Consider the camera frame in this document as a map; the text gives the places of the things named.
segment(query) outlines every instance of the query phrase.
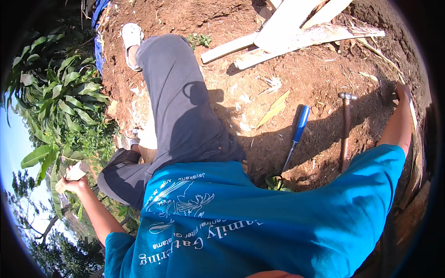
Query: dirt ground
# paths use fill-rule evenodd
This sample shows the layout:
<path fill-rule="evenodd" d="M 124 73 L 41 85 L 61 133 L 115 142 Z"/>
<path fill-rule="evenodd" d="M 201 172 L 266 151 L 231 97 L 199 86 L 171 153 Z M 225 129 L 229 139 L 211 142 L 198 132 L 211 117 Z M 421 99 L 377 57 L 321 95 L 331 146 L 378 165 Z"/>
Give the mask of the dirt ground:
<path fill-rule="evenodd" d="M 256 15 L 265 5 L 265 0 L 113 0 L 107 12 L 110 18 L 99 30 L 103 33 L 106 59 L 103 67 L 105 93 L 119 102 L 116 118 L 121 132 L 128 133 L 137 125 L 143 127 L 150 117 L 150 99 L 142 74 L 135 73 L 125 63 L 120 34 L 123 24 L 137 23 L 145 38 L 167 33 L 186 37 L 191 33 L 203 33 L 213 39 L 210 48 L 214 48 L 259 30 L 261 24 Z M 386 32 L 386 37 L 376 38 L 376 43 L 369 38 L 368 42 L 381 49 L 401 69 L 414 95 L 419 128 L 413 136 L 414 144 L 411 144 L 397 187 L 394 202 L 397 204 L 409 181 L 413 145 L 421 147 L 425 106 L 429 103 L 427 77 L 409 32 L 385 0 L 354 0 L 335 22 L 347 24 L 356 19 Z M 338 45 L 331 45 L 338 50 Z M 283 173 L 285 185 L 297 192 L 326 185 L 340 173 L 343 106 L 338 92 L 358 96 L 358 100 L 351 103 L 349 160 L 375 146 L 394 110 L 391 94 L 398 80 L 397 72 L 358 45 L 349 46 L 341 54 L 326 45 L 312 46 L 243 71 L 238 70 L 233 61 L 252 48 L 203 65 L 200 54 L 207 50 L 198 46 L 194 53 L 202 68 L 212 106 L 229 132 L 237 135 L 248 156 L 249 175 L 257 186 L 264 184 L 266 176 L 281 173 L 292 145 L 299 105 L 309 105 L 311 114 L 290 159 L 289 170 Z M 378 81 L 359 72 L 374 75 Z M 259 95 L 268 88 L 261 78 L 270 77 L 279 77 L 282 87 L 273 94 Z M 136 87 L 142 96 L 133 92 Z M 258 129 L 250 132 L 240 129 L 242 114 L 249 126 L 256 126 L 270 105 L 288 89 L 290 95 L 283 111 Z M 247 104 L 240 100 L 243 94 L 252 102 Z M 239 111 L 235 108 L 236 102 L 241 106 Z M 136 119 L 130 112 L 133 108 Z"/>

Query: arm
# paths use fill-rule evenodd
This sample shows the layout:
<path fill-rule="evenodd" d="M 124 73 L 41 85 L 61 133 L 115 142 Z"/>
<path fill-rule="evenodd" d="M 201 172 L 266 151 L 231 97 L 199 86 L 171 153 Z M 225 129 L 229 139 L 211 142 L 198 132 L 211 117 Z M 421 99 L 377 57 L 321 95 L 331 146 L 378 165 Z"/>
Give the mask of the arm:
<path fill-rule="evenodd" d="M 94 195 L 88 186 L 88 181 L 85 176 L 79 181 L 67 181 L 64 177 L 62 179 L 66 189 L 78 195 L 93 224 L 94 231 L 103 245 L 105 245 L 105 239 L 110 233 L 126 233 L 113 215 L 99 202 L 96 195 Z"/>
<path fill-rule="evenodd" d="M 397 82 L 396 93 L 400 99 L 399 105 L 389 119 L 377 146 L 382 144 L 397 145 L 402 148 L 406 157 L 411 143 L 411 111 L 409 109 L 411 94 L 409 87 L 400 82 Z"/>

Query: person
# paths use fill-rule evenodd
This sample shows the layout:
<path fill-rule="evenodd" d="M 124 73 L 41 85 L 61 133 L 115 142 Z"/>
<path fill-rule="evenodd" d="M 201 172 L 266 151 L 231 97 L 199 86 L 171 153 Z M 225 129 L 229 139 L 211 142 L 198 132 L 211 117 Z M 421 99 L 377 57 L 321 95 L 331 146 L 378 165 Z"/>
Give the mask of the person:
<path fill-rule="evenodd" d="M 397 83 L 399 104 L 377 146 L 356 155 L 331 183 L 301 193 L 261 189 L 243 171 L 242 149 L 212 113 L 187 41 L 168 34 L 142 42 L 135 24 L 124 26 L 122 37 L 128 65 L 143 69 L 158 137 L 147 184 L 118 193 L 140 205 L 136 238 L 85 178 L 63 181 L 105 245 L 105 276 L 351 277 L 374 249 L 392 207 L 411 141 L 408 86 Z"/>

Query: hand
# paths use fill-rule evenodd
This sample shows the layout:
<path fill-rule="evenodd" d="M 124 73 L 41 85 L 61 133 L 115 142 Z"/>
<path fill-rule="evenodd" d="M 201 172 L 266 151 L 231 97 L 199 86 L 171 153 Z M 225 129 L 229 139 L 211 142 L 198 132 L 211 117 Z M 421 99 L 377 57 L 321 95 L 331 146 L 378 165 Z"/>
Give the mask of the hand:
<path fill-rule="evenodd" d="M 72 169 L 72 167 L 73 166 L 66 168 L 66 172 L 68 173 Z M 65 186 L 66 190 L 71 191 L 77 195 L 82 191 L 90 189 L 86 176 L 83 176 L 78 181 L 68 181 L 65 177 L 62 177 L 62 185 Z"/>
<path fill-rule="evenodd" d="M 411 93 L 409 92 L 409 86 L 403 85 L 401 82 L 397 81 L 396 83 L 396 95 L 398 96 L 400 101 L 410 100 Z"/>

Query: tree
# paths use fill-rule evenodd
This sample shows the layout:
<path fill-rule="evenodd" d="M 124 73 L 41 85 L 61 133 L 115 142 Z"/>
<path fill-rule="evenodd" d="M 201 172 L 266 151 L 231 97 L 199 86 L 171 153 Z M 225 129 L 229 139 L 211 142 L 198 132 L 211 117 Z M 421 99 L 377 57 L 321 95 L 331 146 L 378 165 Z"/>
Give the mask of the tree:
<path fill-rule="evenodd" d="M 95 238 L 80 238 L 77 245 L 71 243 L 63 233 L 52 231 L 59 217 L 51 208 L 45 207 L 41 202 L 36 205 L 30 197 L 36 183 L 28 172 L 13 173 L 12 188 L 14 193 L 7 192 L 8 204 L 13 209 L 18 222 L 18 230 L 26 241 L 29 252 L 35 258 L 42 271 L 48 276 L 54 273 L 63 277 L 88 277 L 99 271 L 104 265 L 104 259 L 99 250 L 101 246 Z M 49 212 L 49 224 L 41 232 L 33 228 L 36 215 L 42 211 Z M 63 214 L 68 206 L 62 209 Z"/>

